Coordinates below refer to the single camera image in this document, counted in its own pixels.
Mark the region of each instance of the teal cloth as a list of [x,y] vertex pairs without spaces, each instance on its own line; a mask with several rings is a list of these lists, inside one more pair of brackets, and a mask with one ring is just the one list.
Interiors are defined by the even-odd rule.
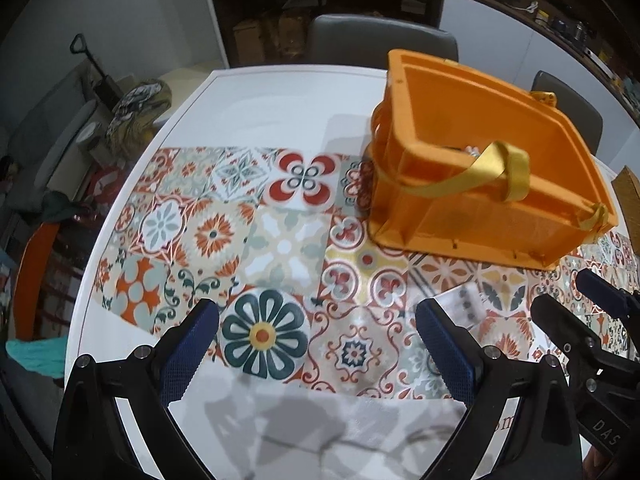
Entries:
[[40,375],[59,379],[65,376],[66,336],[39,341],[6,342],[6,352],[22,368]]

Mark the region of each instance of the cardboard box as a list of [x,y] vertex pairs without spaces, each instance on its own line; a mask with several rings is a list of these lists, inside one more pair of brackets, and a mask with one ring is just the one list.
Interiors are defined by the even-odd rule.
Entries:
[[634,253],[640,256],[640,180],[628,166],[612,181]]
[[278,20],[280,51],[284,57],[299,57],[305,51],[305,19],[283,12]]
[[260,37],[260,23],[244,20],[234,27],[238,58],[242,65],[264,63],[264,47]]

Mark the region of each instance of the blue gripper pad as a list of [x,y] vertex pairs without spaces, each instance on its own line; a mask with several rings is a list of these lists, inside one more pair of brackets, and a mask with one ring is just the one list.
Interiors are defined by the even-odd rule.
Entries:
[[583,269],[575,275],[575,288],[612,318],[628,317],[627,293],[615,288],[589,269]]
[[154,367],[158,395],[164,407],[180,400],[218,332],[220,310],[211,300],[200,300],[180,325],[167,330],[156,344]]
[[476,340],[456,326],[434,299],[418,304],[415,325],[451,396],[467,407],[472,405],[482,378],[481,349]]

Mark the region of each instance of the white wall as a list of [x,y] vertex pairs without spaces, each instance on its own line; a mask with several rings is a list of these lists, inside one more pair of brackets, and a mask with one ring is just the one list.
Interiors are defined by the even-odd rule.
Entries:
[[640,129],[637,126],[609,164],[616,173],[620,173],[625,166],[636,175],[640,175]]
[[[602,115],[602,138],[596,156],[612,169],[629,157],[622,155],[622,150],[632,133],[638,131],[636,123],[596,76],[553,41],[475,0],[444,0],[440,28],[456,37],[462,64],[525,90],[531,88],[539,70],[567,83]],[[628,147],[634,148],[634,142]]]
[[0,123],[9,131],[81,61],[68,49],[78,32],[115,79],[222,63],[207,0],[30,0],[0,44]]
[[527,55],[514,81],[515,85],[525,90],[530,89],[539,70],[565,82],[599,111],[602,116],[602,137],[596,156],[605,164],[611,164],[631,133],[638,129],[625,108],[573,56],[542,34],[534,32]]
[[440,28],[458,42],[462,64],[513,83],[533,29],[475,0],[444,0]]

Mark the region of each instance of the white table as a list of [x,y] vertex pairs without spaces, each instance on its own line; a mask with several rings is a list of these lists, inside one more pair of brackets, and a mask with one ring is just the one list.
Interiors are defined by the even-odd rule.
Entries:
[[[273,66],[213,72],[172,115],[136,164],[100,232],[68,336],[66,379],[84,353],[121,359],[156,338],[90,299],[98,261],[118,215],[156,149],[286,146],[361,155],[385,72],[332,66]],[[610,180],[607,168],[603,168]],[[620,232],[626,234],[622,215]],[[144,470],[160,477],[126,402],[124,425]],[[207,363],[170,410],[217,478],[417,478],[464,412],[451,400],[369,399],[298,388]],[[506,409],[513,413],[513,405]],[[506,436],[497,431],[497,449]],[[483,461],[487,472],[495,460]]]

